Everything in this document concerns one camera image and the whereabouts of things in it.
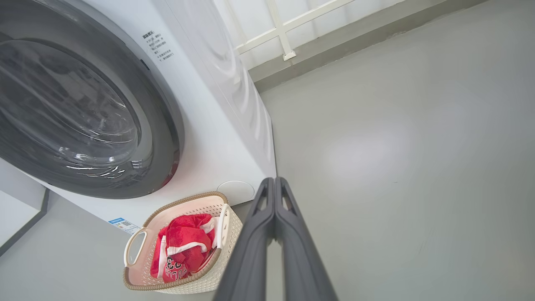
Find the plastic basket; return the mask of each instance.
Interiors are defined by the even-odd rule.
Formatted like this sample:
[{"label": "plastic basket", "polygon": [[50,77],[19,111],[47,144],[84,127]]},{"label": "plastic basket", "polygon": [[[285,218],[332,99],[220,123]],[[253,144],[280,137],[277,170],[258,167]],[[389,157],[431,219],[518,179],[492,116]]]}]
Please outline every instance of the plastic basket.
[{"label": "plastic basket", "polygon": [[[218,218],[216,228],[217,249],[205,266],[194,275],[164,283],[150,275],[152,256],[158,232],[180,215],[208,213]],[[219,192],[197,194],[166,205],[154,212],[129,240],[125,247],[124,283],[131,290],[154,290],[167,294],[195,294],[217,289],[232,250],[236,245],[242,223]],[[141,248],[133,263],[128,262],[133,240],[145,233]]]}]

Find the white washing machine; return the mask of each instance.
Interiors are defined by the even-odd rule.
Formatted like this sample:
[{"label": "white washing machine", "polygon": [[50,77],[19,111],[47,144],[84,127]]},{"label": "white washing machine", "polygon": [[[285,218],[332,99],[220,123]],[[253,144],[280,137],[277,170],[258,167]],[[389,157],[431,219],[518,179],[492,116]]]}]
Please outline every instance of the white washing machine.
[{"label": "white washing machine", "polygon": [[276,175],[270,116],[210,0],[1,1],[0,157],[134,225],[202,192],[249,201]]}]

